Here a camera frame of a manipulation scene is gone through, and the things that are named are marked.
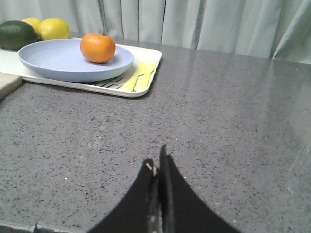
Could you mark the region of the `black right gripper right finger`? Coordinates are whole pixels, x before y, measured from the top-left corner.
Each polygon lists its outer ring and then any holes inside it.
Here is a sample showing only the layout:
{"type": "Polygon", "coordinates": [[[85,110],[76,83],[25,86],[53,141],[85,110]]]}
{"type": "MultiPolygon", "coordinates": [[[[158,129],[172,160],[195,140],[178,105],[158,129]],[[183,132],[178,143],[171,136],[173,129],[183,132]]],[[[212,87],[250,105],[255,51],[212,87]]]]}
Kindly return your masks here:
{"type": "Polygon", "coordinates": [[[159,195],[165,233],[237,233],[195,194],[161,147],[159,195]]]}

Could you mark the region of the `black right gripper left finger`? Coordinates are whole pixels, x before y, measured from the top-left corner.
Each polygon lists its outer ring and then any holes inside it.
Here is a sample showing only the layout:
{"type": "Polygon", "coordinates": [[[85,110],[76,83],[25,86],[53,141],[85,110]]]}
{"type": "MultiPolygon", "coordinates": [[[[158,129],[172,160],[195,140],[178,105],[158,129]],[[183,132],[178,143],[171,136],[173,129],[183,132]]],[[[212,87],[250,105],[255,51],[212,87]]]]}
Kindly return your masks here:
{"type": "Polygon", "coordinates": [[[158,233],[159,175],[151,159],[141,169],[117,206],[90,233],[158,233]]]}

